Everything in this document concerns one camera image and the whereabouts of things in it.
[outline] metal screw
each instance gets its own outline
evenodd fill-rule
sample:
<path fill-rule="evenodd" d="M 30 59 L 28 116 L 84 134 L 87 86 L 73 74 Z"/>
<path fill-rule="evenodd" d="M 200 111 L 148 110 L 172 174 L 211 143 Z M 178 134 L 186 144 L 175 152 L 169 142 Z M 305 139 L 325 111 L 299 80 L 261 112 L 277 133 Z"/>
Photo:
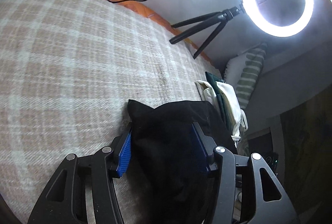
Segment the metal screw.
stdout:
<path fill-rule="evenodd" d="M 109 146 L 105 146 L 103 149 L 102 149 L 102 152 L 103 153 L 110 153 L 112 151 L 112 148 L 110 148 Z"/>
<path fill-rule="evenodd" d="M 217 152 L 219 152 L 219 153 L 223 153 L 223 152 L 226 151 L 226 149 L 225 149 L 224 147 L 222 147 L 222 146 L 217 146 L 217 147 L 215 148 L 215 150 L 216 150 Z"/>
<path fill-rule="evenodd" d="M 253 153 L 251 156 L 252 156 L 252 158 L 255 159 L 255 160 L 260 160 L 261 157 L 262 157 L 262 156 L 261 156 L 260 154 L 258 154 L 258 153 Z"/>
<path fill-rule="evenodd" d="M 67 160 L 73 160 L 74 158 L 75 158 L 75 154 L 69 154 L 66 157 Z"/>

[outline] orange bed frame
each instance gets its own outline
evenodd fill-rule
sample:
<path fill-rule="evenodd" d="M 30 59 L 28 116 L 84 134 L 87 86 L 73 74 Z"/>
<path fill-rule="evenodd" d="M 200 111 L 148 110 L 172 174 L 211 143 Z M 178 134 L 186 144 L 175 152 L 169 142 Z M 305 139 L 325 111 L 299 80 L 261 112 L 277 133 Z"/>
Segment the orange bed frame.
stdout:
<path fill-rule="evenodd" d="M 153 20 L 154 22 L 163 26 L 169 32 L 173 33 L 174 35 L 181 33 L 181 31 L 179 31 L 178 29 L 172 28 L 171 24 L 169 22 L 167 22 L 164 18 L 162 18 L 160 15 L 158 15 L 155 11 L 146 7 L 142 3 L 139 3 L 137 1 L 127 1 L 127 2 L 122 2 L 122 3 L 118 3 L 118 4 L 132 10 L 135 13 L 138 13 L 146 18 Z M 185 39 L 185 41 L 188 42 L 189 44 L 191 44 L 195 49 L 198 49 L 198 47 L 191 40 Z M 207 61 L 209 61 L 211 63 L 211 60 L 207 57 L 206 54 L 204 54 L 202 52 L 201 55 L 204 59 L 206 59 Z"/>

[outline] tripod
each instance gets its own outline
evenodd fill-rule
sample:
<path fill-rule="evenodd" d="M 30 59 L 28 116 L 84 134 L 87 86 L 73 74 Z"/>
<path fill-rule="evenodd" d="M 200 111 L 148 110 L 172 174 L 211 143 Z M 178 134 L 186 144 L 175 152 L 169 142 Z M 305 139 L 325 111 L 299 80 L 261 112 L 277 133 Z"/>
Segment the tripod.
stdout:
<path fill-rule="evenodd" d="M 214 24 L 219 23 L 219 25 L 215 28 L 215 30 L 210 34 L 210 36 L 203 42 L 203 44 L 194 53 L 193 58 L 195 59 L 204 50 L 204 48 L 207 47 L 207 45 L 218 35 L 218 33 L 226 26 L 227 22 L 233 19 L 233 17 L 238 14 L 240 14 L 239 9 L 237 7 L 233 7 L 231 9 L 223 10 L 222 12 L 205 14 L 192 19 L 188 19 L 186 21 L 176 23 L 171 27 L 179 28 L 193 23 L 201 22 L 193 26 L 192 28 L 185 30 L 179 35 L 173 37 L 172 39 L 169 40 L 169 42 L 171 44 L 175 44 L 203 29 L 206 29 Z"/>

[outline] black plastic bracket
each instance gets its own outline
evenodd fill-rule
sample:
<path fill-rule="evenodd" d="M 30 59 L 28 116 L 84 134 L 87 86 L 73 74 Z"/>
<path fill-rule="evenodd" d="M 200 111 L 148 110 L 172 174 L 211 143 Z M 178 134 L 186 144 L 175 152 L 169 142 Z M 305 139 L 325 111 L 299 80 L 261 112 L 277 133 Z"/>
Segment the black plastic bracket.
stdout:
<path fill-rule="evenodd" d="M 85 177 L 92 177 L 92 196 L 96 223 L 123 224 L 113 184 L 123 144 L 131 135 L 131 124 L 110 146 L 95 154 L 77 157 L 67 155 L 39 196 L 28 224 L 74 224 L 87 223 L 85 204 Z"/>
<path fill-rule="evenodd" d="M 202 139 L 203 132 L 198 123 L 193 123 L 193 128 L 195 132 L 200 133 L 205 152 L 211 152 L 211 144 Z M 212 149 L 218 173 L 211 173 L 215 176 L 215 185 L 204 224 L 232 223 L 237 174 L 242 175 L 240 223 L 299 223 L 288 195 L 261 155 L 234 155 L 223 146 L 215 146 Z M 211 156 L 206 159 L 211 165 Z"/>

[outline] tripod leg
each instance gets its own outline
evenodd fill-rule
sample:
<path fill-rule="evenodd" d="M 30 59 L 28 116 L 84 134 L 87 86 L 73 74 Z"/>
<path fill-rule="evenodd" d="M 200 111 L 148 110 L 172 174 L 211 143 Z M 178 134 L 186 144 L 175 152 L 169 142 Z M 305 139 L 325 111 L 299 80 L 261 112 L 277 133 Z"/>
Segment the tripod leg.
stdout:
<path fill-rule="evenodd" d="M 220 17 L 220 15 L 221 15 L 221 13 L 217 13 L 215 16 L 212 16 L 211 18 L 209 18 L 209 19 L 193 26 L 192 28 L 185 30 L 184 32 L 180 33 L 179 35 L 173 37 L 172 39 L 169 40 L 169 42 L 171 44 L 175 44 L 203 29 L 206 29 L 214 24 L 217 24 L 222 19 L 225 19 L 224 17 Z"/>
<path fill-rule="evenodd" d="M 206 19 L 208 19 L 208 18 L 216 15 L 217 13 L 219 13 L 219 12 L 215 12 L 215 13 L 210 13 L 210 14 L 205 14 L 205 15 L 201 15 L 201 16 L 198 16 L 198 17 L 194 17 L 194 18 L 191 18 L 191 19 L 188 19 L 188 20 L 176 23 L 174 25 L 171 25 L 171 27 L 175 29 L 175 28 L 183 27 L 183 26 L 190 25 L 190 24 L 193 24 L 193 23 L 201 22 L 201 21 L 204 21 L 204 20 L 206 20 Z"/>
<path fill-rule="evenodd" d="M 198 55 L 204 50 L 205 47 L 218 35 L 218 33 L 226 26 L 227 22 L 222 21 L 215 30 L 210 34 L 210 36 L 203 42 L 203 44 L 194 53 L 193 58 L 197 58 Z"/>

